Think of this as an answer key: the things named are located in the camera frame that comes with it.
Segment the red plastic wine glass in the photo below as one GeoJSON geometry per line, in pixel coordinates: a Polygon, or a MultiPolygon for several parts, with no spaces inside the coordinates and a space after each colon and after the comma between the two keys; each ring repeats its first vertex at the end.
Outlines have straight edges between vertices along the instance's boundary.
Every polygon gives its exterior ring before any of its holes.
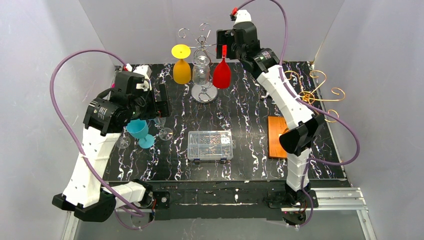
{"type": "Polygon", "coordinates": [[[212,82],[217,89],[227,89],[231,83],[231,70],[226,63],[227,46],[223,45],[221,50],[222,60],[213,72],[212,82]]]}

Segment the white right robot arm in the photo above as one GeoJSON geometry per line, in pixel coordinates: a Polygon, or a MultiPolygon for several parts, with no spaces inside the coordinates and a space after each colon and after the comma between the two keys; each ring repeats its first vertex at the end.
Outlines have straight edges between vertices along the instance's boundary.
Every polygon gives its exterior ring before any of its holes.
{"type": "Polygon", "coordinates": [[[249,12],[234,8],[230,18],[232,29],[216,32],[216,58],[238,60],[244,70],[265,88],[282,113],[288,128],[279,136],[279,144],[287,153],[284,200],[291,205],[302,204],[310,190],[307,159],[325,118],[313,113],[294,93],[277,55],[270,48],[260,46],[257,28],[249,12]]]}

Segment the clear glass wine glass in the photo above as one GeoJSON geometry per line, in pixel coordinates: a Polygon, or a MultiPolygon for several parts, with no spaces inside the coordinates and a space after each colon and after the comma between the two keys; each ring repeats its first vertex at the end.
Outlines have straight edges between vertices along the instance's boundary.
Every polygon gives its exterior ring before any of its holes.
{"type": "Polygon", "coordinates": [[[158,136],[163,141],[168,141],[173,137],[173,131],[169,127],[165,127],[166,118],[165,117],[156,117],[153,121],[159,126],[158,136]]]}
{"type": "Polygon", "coordinates": [[[122,150],[122,149],[128,148],[130,143],[131,143],[131,139],[129,137],[129,134],[126,130],[124,130],[119,136],[119,138],[117,139],[115,145],[118,149],[122,150]]]}

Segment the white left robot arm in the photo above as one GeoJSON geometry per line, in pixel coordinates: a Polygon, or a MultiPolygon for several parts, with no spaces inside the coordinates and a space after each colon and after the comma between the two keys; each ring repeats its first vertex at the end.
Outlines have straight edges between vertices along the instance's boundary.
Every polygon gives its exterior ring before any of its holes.
{"type": "Polygon", "coordinates": [[[106,186],[103,175],[113,148],[123,131],[134,138],[154,144],[148,133],[147,120],[168,117],[171,109],[165,84],[158,85],[160,100],[155,99],[151,68],[137,66],[115,75],[114,87],[99,93],[87,107],[83,119],[83,136],[72,176],[52,204],[84,222],[104,222],[122,207],[153,201],[153,188],[141,180],[106,186]]]}

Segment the yellow plastic wine glass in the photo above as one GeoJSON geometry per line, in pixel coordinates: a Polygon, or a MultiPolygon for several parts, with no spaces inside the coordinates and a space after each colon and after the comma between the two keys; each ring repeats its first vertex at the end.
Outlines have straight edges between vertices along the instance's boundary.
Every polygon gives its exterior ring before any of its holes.
{"type": "Polygon", "coordinates": [[[177,84],[185,85],[191,80],[191,67],[186,58],[191,55],[191,49],[185,44],[177,44],[171,49],[173,57],[178,61],[173,66],[173,79],[177,84]]]}

